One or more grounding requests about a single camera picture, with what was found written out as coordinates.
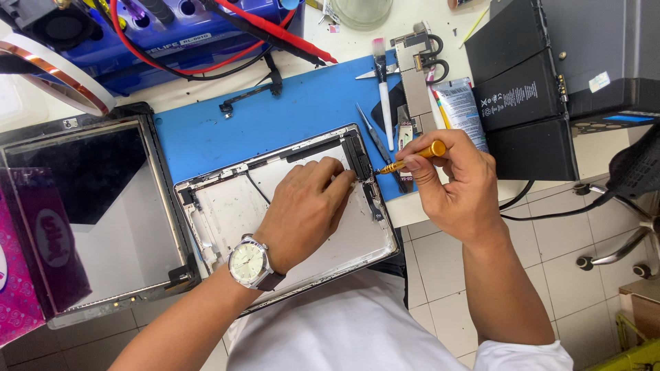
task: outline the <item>hand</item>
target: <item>hand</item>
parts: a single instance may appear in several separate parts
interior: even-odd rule
[[[447,147],[442,157],[424,158],[415,152],[441,140]],[[466,246],[508,235],[497,199],[495,159],[479,151],[463,130],[435,130],[410,143],[395,155],[404,172],[417,182],[424,212],[438,228]],[[435,166],[449,177],[442,184]]]
[[[354,180],[355,172],[344,170],[331,157],[291,169],[275,189],[271,206],[252,236],[268,245],[274,271],[285,275],[335,233]]]

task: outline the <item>desk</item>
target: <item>desk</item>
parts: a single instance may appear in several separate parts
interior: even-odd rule
[[[450,66],[447,79],[458,79],[460,77],[472,77],[470,72],[465,48],[458,49],[465,33],[470,29],[474,21],[485,7],[487,0],[473,0],[467,6],[458,11],[450,11],[445,1],[442,0],[395,0],[388,20],[375,31],[359,32],[342,26],[341,31],[331,34],[328,31],[328,22],[318,25],[321,13],[311,7],[305,10],[305,39],[319,48],[329,51],[340,62],[349,61],[371,54],[371,41],[377,37],[385,37],[386,40],[408,34],[413,30],[413,24],[421,20],[427,20],[431,30],[444,41],[444,50],[440,57],[445,59]],[[479,29],[488,21],[488,15],[479,24]],[[457,28],[457,36],[453,35],[453,29]],[[273,54],[275,64],[280,70],[282,77],[287,78],[300,73],[311,71],[314,67],[302,59],[291,56],[285,52]],[[221,71],[231,69],[235,66],[227,66]],[[249,88],[257,84],[263,76],[269,72],[265,63],[256,63],[254,66],[217,81],[191,81],[178,79],[170,83],[155,86],[136,92],[127,98],[117,99],[118,105],[132,102],[148,102],[156,113],[171,110],[195,103],[198,100],[206,100],[237,90]],[[69,107],[51,96],[44,96],[49,109],[49,117],[44,121],[61,119],[75,116],[82,112]],[[590,178],[608,172],[607,165],[612,156],[629,145],[627,130],[607,131],[582,135],[574,139],[577,164],[580,178]],[[439,172],[446,182],[442,171]],[[510,199],[518,194],[526,182],[521,181],[499,181],[499,199]],[[532,192],[554,187],[565,182],[536,182]],[[428,217],[422,210],[422,204],[417,193],[404,195],[387,202],[387,208],[395,227],[404,226],[427,220]]]

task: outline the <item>watch strap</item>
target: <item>watch strap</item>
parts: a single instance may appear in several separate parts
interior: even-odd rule
[[[281,275],[277,272],[268,272],[266,277],[257,284],[257,289],[261,291],[275,291],[275,287],[286,278],[286,275]]]

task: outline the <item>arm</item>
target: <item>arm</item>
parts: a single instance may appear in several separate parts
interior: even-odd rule
[[[441,140],[447,152],[426,159],[414,153]],[[465,286],[479,343],[545,345],[554,342],[548,314],[513,249],[500,216],[495,160],[462,130],[437,130],[397,153],[417,182],[424,212],[463,243]],[[435,166],[449,177],[442,184]]]
[[[273,270],[287,274],[337,230],[354,180],[353,171],[329,157],[296,165],[284,177],[253,235],[268,245]],[[229,325],[260,294],[237,283],[223,264],[140,332],[110,370],[199,370]]]

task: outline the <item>barcode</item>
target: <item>barcode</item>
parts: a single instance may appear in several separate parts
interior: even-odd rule
[[[468,92],[470,91],[470,88],[463,87],[463,88],[456,88],[456,89],[451,89],[451,90],[441,90],[440,94],[444,96],[452,96],[454,94],[462,93],[462,92]]]

